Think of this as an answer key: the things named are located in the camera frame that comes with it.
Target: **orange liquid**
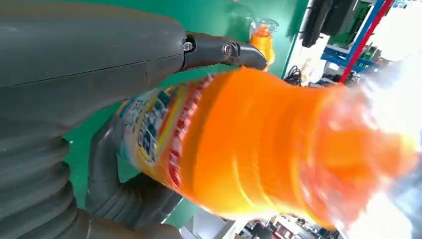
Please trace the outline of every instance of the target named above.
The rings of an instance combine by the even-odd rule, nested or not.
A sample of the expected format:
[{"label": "orange liquid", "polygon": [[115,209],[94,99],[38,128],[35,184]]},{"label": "orange liquid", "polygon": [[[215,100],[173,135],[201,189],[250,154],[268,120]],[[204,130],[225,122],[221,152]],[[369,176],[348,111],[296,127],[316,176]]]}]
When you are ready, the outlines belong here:
[{"label": "orange liquid", "polygon": [[152,176],[228,218],[294,213],[329,227],[332,192],[342,196],[335,206],[356,217],[383,187],[381,178],[402,175],[417,158],[411,139],[367,126],[363,97],[339,115],[336,102],[348,92],[293,87],[246,68],[218,75],[203,90],[184,136],[180,184],[157,176],[168,174],[169,149]]},{"label": "orange liquid", "polygon": [[267,59],[267,67],[264,71],[268,71],[271,64],[274,63],[275,53],[273,49],[273,36],[268,32],[268,27],[263,26],[252,34],[251,45],[256,47]]}]

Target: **gray hose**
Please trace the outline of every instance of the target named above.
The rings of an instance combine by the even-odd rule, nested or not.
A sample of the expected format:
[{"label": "gray hose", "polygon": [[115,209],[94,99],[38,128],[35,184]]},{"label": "gray hose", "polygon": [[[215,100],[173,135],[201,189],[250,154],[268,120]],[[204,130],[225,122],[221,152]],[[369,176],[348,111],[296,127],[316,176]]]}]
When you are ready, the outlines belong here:
[{"label": "gray hose", "polygon": [[119,181],[116,146],[123,129],[123,121],[111,116],[92,139],[86,207],[93,215],[137,230],[162,223],[182,196],[142,173]]},{"label": "gray hose", "polygon": [[78,209],[68,152],[60,138],[0,151],[0,239],[181,238],[168,225],[135,232]]}]

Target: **red pole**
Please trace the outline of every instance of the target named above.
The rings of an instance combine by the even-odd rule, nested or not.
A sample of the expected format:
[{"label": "red pole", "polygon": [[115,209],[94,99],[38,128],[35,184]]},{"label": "red pole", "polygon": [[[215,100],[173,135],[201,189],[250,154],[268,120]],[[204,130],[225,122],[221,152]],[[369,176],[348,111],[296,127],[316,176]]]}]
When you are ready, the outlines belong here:
[{"label": "red pole", "polygon": [[340,82],[341,83],[344,84],[346,82],[346,78],[349,75],[349,73],[352,71],[352,68],[355,65],[357,59],[359,58],[360,53],[362,52],[363,48],[365,47],[366,42],[369,40],[369,37],[374,32],[374,30],[377,27],[377,25],[380,23],[382,17],[385,15],[385,13],[390,8],[392,2],[393,2],[393,0],[386,0],[385,3],[383,4],[383,6],[381,7],[380,11],[378,12],[378,14],[376,15],[376,17],[374,18],[374,21],[372,22],[372,24],[369,27],[368,31],[365,33],[365,36],[363,36],[362,41],[360,42],[360,44],[357,47],[354,55],[350,59],[349,64],[347,64],[347,67],[344,70],[344,73],[343,73],[343,75],[340,78]]}]

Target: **robotic arm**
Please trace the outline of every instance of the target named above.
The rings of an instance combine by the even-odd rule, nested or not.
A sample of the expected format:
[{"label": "robotic arm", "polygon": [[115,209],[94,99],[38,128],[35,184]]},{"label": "robotic arm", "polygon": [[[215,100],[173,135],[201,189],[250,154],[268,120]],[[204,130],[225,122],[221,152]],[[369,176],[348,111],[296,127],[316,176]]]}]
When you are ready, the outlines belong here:
[{"label": "robotic arm", "polygon": [[[266,66],[248,44],[185,32],[163,16],[94,4],[2,3],[0,239],[179,238],[165,226],[161,234],[151,227],[135,232],[78,209],[63,162],[69,145],[61,137],[95,111],[151,90],[174,73],[217,63]],[[110,171],[114,185],[110,192],[91,191],[107,198],[92,213],[135,228],[145,212],[138,204],[143,199],[115,179],[112,129],[93,139],[90,170]],[[104,179],[90,172],[97,175],[92,179]]]},{"label": "robotic arm", "polygon": [[250,45],[105,5],[3,5],[0,33],[0,150],[63,135],[93,112],[180,71],[217,63],[266,66]]}]

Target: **black cable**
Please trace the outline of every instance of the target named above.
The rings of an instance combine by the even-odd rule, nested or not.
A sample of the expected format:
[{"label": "black cable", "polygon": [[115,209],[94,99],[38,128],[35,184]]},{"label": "black cable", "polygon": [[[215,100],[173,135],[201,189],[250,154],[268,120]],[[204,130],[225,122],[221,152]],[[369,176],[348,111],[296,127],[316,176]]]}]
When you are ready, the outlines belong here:
[{"label": "black cable", "polygon": [[301,86],[302,73],[298,66],[295,65],[290,69],[289,74],[284,78],[284,81],[294,86]]}]

